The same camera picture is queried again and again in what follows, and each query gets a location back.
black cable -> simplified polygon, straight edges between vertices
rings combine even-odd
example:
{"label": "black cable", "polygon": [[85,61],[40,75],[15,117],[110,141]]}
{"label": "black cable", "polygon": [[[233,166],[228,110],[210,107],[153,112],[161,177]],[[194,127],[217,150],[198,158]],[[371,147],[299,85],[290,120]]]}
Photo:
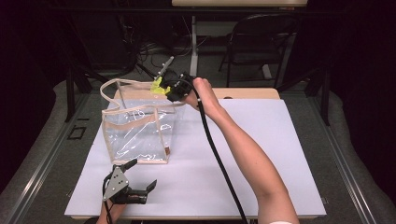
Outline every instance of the black cable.
{"label": "black cable", "polygon": [[[216,149],[215,143],[213,142],[212,135],[210,134],[209,127],[207,126],[207,120],[206,120],[206,116],[205,116],[204,105],[201,102],[201,98],[200,98],[200,96],[198,94],[198,91],[194,88],[194,86],[190,82],[188,82],[188,81],[186,81],[184,79],[178,79],[177,81],[181,81],[181,82],[187,83],[191,87],[191,89],[194,91],[194,93],[195,93],[195,95],[197,97],[198,108],[199,108],[199,111],[200,111],[200,114],[201,114],[201,119],[202,119],[202,123],[204,125],[204,130],[205,130],[205,133],[206,133],[207,141],[209,142],[209,145],[212,148],[213,154],[215,155],[215,158],[218,161],[220,170],[222,171],[222,173],[224,175],[224,178],[225,178],[225,181],[227,182],[228,188],[230,189],[230,192],[233,195],[233,200],[235,201],[236,206],[238,207],[239,214],[241,215],[242,221],[243,221],[243,223],[248,224],[248,220],[247,220],[247,218],[245,216],[245,213],[244,213],[244,210],[242,208],[242,205],[239,202],[239,199],[238,199],[238,196],[235,193],[235,190],[233,189],[233,183],[231,182],[230,177],[228,177],[227,171],[225,170],[225,167],[224,167],[224,165],[223,165],[223,163],[221,161],[221,157],[219,156],[218,150]],[[166,81],[165,84],[166,83],[170,83],[170,82],[175,82],[175,80]]]}
{"label": "black cable", "polygon": [[[104,181],[103,181],[103,186],[102,186],[103,195],[105,195],[106,183],[107,183],[107,181],[110,180],[110,178],[111,178],[111,174],[109,174],[108,176],[106,176],[105,179],[104,179]],[[111,214],[110,214],[111,208],[108,208],[107,200],[105,200],[105,201],[103,202],[103,204],[105,205],[105,209],[106,209],[106,219],[107,219],[107,223],[108,223],[108,224],[113,224],[113,219],[111,218]]]}
{"label": "black cable", "polygon": [[154,61],[152,60],[154,58],[155,53],[151,54],[151,57],[149,59],[149,61],[151,62],[151,65],[153,65],[156,68],[163,68],[162,66],[159,66],[157,64],[154,63]]}
{"label": "black cable", "polygon": [[144,72],[146,72],[146,74],[151,77],[153,80],[156,77],[155,74],[153,74],[150,70],[147,69],[147,67],[145,67],[143,64],[141,63],[137,63],[136,66],[138,66],[140,69],[142,69]]}

white table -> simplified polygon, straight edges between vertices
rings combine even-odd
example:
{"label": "white table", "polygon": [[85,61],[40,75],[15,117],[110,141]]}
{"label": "white table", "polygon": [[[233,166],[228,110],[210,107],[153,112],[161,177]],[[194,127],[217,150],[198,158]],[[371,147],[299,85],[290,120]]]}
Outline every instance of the white table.
{"label": "white table", "polygon": [[[297,215],[325,216],[326,211],[285,103],[277,99],[232,99],[221,100],[221,103],[274,162],[290,192]],[[133,189],[144,189],[155,179],[158,183],[149,194],[147,204],[128,205],[122,218],[240,218],[207,143],[199,113],[185,106],[172,140],[169,163],[137,164],[125,172]],[[208,125],[247,218],[257,217],[256,199],[248,182],[240,173],[219,129],[211,120]],[[99,215],[103,179],[111,168],[100,129],[65,210],[66,216],[87,218]]]}

human arm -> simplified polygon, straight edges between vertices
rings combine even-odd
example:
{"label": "human arm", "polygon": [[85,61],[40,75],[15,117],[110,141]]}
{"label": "human arm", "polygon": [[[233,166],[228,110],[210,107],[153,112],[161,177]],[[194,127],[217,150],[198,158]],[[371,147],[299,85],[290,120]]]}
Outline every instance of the human arm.
{"label": "human arm", "polygon": [[[108,208],[111,208],[110,215],[112,222],[116,223],[120,215],[122,214],[123,210],[125,209],[126,204],[113,204],[110,200],[107,200],[107,204],[108,204]],[[107,211],[104,203],[102,203],[100,216],[96,224],[107,224]]]}
{"label": "human arm", "polygon": [[[206,79],[196,78],[193,85],[200,95],[205,113],[223,133],[236,163],[256,195],[259,205],[259,223],[274,221],[299,223],[288,190],[262,148],[233,121],[219,104]],[[195,93],[190,93],[185,102],[196,108]]]}

yellow object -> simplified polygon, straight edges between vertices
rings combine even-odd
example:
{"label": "yellow object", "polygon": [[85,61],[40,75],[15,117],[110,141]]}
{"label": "yellow object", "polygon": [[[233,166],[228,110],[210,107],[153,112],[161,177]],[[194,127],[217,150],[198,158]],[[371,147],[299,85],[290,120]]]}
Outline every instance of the yellow object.
{"label": "yellow object", "polygon": [[168,93],[168,92],[171,90],[171,88],[168,87],[168,88],[164,89],[164,88],[160,87],[160,83],[161,83],[162,80],[163,80],[162,77],[157,77],[157,78],[152,82],[150,91],[153,92],[153,93],[159,93],[159,94],[166,94],[166,93]]}

human hand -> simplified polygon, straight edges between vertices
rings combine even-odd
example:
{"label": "human hand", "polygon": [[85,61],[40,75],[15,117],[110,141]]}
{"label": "human hand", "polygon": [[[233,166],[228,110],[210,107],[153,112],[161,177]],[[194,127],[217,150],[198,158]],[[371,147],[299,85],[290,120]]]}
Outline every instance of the human hand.
{"label": "human hand", "polygon": [[[110,209],[111,220],[113,221],[113,223],[116,223],[123,210],[125,209],[126,204],[113,204],[113,202],[111,202],[110,200],[107,200],[107,204],[108,208]],[[104,203],[102,203],[102,209],[96,224],[107,224],[107,211]]]}
{"label": "human hand", "polygon": [[[222,110],[222,106],[219,104],[219,100],[213,92],[209,81],[205,78],[197,77],[192,81],[192,84],[201,98],[205,113],[210,118],[215,118],[219,114],[220,110]],[[189,93],[189,95],[184,99],[184,102],[198,110],[198,100],[194,91]]]}

